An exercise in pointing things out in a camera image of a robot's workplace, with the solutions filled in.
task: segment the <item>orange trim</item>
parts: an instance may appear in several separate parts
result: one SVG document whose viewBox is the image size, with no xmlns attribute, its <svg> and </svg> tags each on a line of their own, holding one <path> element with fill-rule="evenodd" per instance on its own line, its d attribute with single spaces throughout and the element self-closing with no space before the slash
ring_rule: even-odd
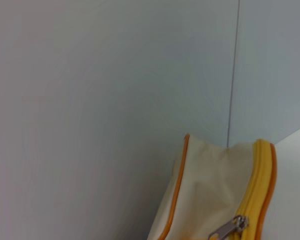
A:
<svg viewBox="0 0 300 240">
<path fill-rule="evenodd" d="M 275 182 L 276 182 L 276 172 L 277 172 L 277 166 L 276 166 L 276 154 L 275 154 L 275 147 L 273 144 L 270 143 L 271 146 L 271 154 L 272 154 L 272 172 L 271 172 L 271 179 L 269 183 L 269 188 L 268 192 L 266 194 L 264 203 L 262 205 L 260 215 L 259 215 L 259 220 L 256 226 L 256 233 L 255 233 L 255 240 L 260 240 L 261 239 L 261 234 L 262 234 L 262 228 L 263 228 L 263 222 L 265 218 L 266 211 L 268 209 L 268 206 L 270 204 L 274 187 L 275 187 Z"/>
<path fill-rule="evenodd" d="M 176 181 L 176 185 L 175 185 L 175 189 L 174 189 L 174 194 L 173 194 L 173 199 L 172 199 L 172 204 L 171 204 L 171 210 L 170 210 L 170 215 L 168 218 L 168 221 L 164 227 L 163 232 L 161 233 L 160 237 L 158 240 L 165 240 L 166 236 L 168 235 L 171 225 L 172 225 L 172 221 L 173 221 L 173 217 L 174 217 L 174 212 L 175 212 L 175 207 L 176 207 L 176 201 L 178 199 L 178 195 L 179 195 L 179 191 L 180 191 L 180 187 L 181 187 L 181 182 L 182 182 L 182 177 L 183 177 L 183 171 L 184 171 L 184 165 L 185 165 L 185 159 L 186 159 L 186 152 L 188 150 L 188 144 L 189 144 L 189 138 L 190 135 L 187 134 L 184 137 L 184 145 L 183 145 L 183 154 L 182 154 L 182 161 L 181 161 L 181 166 L 180 166 L 180 171 L 179 171 L 179 175 L 178 175 L 178 179 Z"/>
</svg>

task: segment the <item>zipper pull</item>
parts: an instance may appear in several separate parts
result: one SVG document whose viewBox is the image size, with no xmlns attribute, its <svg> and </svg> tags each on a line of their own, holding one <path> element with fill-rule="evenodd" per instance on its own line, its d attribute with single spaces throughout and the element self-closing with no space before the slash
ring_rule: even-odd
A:
<svg viewBox="0 0 300 240">
<path fill-rule="evenodd" d="M 217 235 L 217 240 L 224 240 L 231 233 L 242 232 L 248 225 L 249 225 L 249 220 L 246 216 L 244 217 L 241 215 L 237 215 L 234 218 L 232 218 L 230 221 L 228 221 L 226 224 L 222 225 L 217 230 L 212 232 L 209 235 L 208 240 L 214 235 Z"/>
</svg>

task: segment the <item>white surface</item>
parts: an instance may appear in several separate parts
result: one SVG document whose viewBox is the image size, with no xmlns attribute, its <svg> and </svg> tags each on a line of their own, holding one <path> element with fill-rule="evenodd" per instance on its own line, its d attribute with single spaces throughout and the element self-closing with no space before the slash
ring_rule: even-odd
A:
<svg viewBox="0 0 300 240">
<path fill-rule="evenodd" d="M 187 131 L 225 145 L 237 0 L 0 0 L 0 240 L 145 239 Z"/>
<path fill-rule="evenodd" d="M 275 148 L 277 182 L 262 240 L 300 239 L 300 129 Z"/>
<path fill-rule="evenodd" d="M 300 128 L 300 0 L 241 0 L 229 145 Z"/>
</svg>

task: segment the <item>wall seam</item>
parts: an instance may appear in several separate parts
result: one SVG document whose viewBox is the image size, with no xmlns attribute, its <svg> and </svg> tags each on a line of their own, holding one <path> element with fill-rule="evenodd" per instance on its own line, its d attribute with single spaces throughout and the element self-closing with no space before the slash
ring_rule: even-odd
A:
<svg viewBox="0 0 300 240">
<path fill-rule="evenodd" d="M 229 104 L 229 119 L 228 119 L 228 129 L 227 129 L 227 138 L 226 138 L 226 146 L 227 147 L 229 147 L 229 140 L 230 140 L 233 83 L 234 83 L 235 60 L 236 60 L 236 52 L 237 52 L 236 48 L 237 48 L 238 30 L 239 30 L 240 3 L 241 3 L 241 0 L 238 0 L 237 17 L 236 17 L 236 29 L 235 29 L 235 41 L 234 41 L 234 54 L 233 54 L 233 66 L 232 66 L 232 79 L 231 79 L 231 90 L 230 90 L 231 92 L 230 92 L 230 104 Z"/>
</svg>

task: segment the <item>cream fabric pouch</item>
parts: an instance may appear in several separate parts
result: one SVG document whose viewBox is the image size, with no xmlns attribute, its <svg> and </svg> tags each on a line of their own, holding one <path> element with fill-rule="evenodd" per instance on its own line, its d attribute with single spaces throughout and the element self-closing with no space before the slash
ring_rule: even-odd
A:
<svg viewBox="0 0 300 240">
<path fill-rule="evenodd" d="M 187 135 L 148 240 L 259 240 L 275 180 L 267 141 L 227 149 Z"/>
</svg>

